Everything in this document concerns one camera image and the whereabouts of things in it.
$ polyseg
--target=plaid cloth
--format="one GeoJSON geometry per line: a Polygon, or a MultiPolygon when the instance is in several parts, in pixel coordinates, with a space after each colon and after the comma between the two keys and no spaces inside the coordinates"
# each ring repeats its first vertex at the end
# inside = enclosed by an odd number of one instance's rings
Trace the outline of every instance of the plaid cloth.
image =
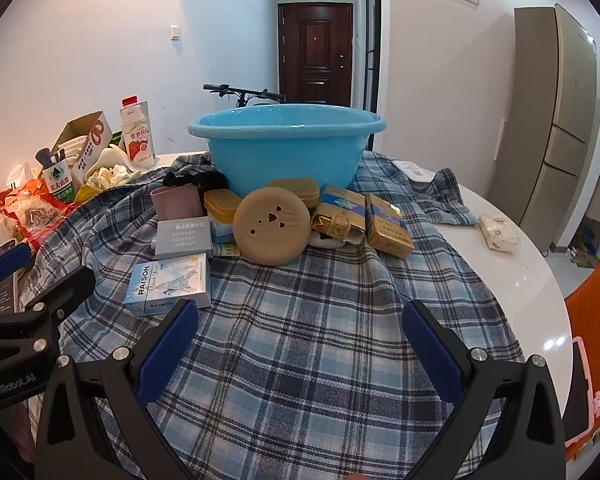
{"type": "MultiPolygon", "coordinates": [[[[171,170],[203,171],[209,163],[204,156],[179,158],[171,170]]],[[[132,346],[158,323],[135,318],[122,301],[133,264],[152,259],[157,219],[149,192],[166,171],[90,200],[38,253],[23,304],[80,264],[95,272],[96,292],[61,326],[62,351],[78,362],[132,346]]],[[[213,259],[213,306],[200,311],[198,337],[162,397],[148,407],[194,474],[403,478],[451,411],[402,335],[400,311],[412,298],[467,346],[496,358],[522,357],[496,299],[432,223],[432,217],[475,221],[464,206],[445,199],[459,200],[457,187],[443,171],[416,193],[389,159],[365,152],[350,188],[402,209],[416,246],[406,261],[366,242],[339,250],[307,247],[280,267],[213,259]]],[[[494,402],[461,474],[480,462],[499,410],[494,402]]],[[[139,474],[106,405],[102,416],[123,466],[139,474]]]]}

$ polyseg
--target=round table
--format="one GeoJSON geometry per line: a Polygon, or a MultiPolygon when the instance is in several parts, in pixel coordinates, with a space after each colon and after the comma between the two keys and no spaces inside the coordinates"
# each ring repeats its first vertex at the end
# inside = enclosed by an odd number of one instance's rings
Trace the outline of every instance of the round table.
{"type": "MultiPolygon", "coordinates": [[[[168,167],[178,156],[200,153],[205,152],[159,155],[152,169],[168,167]]],[[[481,214],[506,218],[496,206],[470,189],[460,186],[460,192],[476,218],[481,214]]],[[[532,354],[544,356],[554,380],[560,413],[564,413],[573,367],[571,325],[558,283],[542,254],[518,226],[515,229],[521,243],[513,254],[488,248],[477,226],[436,227],[491,289],[525,358],[532,354]]]]}

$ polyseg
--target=blue gripper pad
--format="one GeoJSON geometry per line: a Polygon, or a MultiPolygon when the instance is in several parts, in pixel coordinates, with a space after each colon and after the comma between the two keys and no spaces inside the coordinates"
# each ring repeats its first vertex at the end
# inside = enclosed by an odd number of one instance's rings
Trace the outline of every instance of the blue gripper pad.
{"type": "Polygon", "coordinates": [[[464,399],[462,371],[413,302],[402,310],[402,331],[440,399],[460,406],[464,399]]]}
{"type": "Polygon", "coordinates": [[[160,398],[196,332],[198,308],[187,301],[138,370],[136,399],[143,408],[160,398]]]}
{"type": "Polygon", "coordinates": [[[18,244],[0,256],[0,282],[28,265],[31,249],[27,244],[18,244]]]}

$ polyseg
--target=refrigerator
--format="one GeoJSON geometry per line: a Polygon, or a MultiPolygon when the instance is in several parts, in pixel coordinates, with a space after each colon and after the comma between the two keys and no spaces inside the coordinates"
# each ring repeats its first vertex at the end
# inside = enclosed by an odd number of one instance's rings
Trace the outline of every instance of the refrigerator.
{"type": "Polygon", "coordinates": [[[487,199],[549,249],[592,139],[596,45],[560,5],[515,9],[509,122],[487,199]]]}

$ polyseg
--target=dark brown door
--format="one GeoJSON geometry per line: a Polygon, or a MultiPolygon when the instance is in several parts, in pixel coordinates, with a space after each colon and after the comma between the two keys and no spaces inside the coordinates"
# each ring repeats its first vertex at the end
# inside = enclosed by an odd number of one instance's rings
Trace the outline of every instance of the dark brown door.
{"type": "Polygon", "coordinates": [[[278,6],[280,93],[288,103],[351,105],[353,6],[278,6]]]}

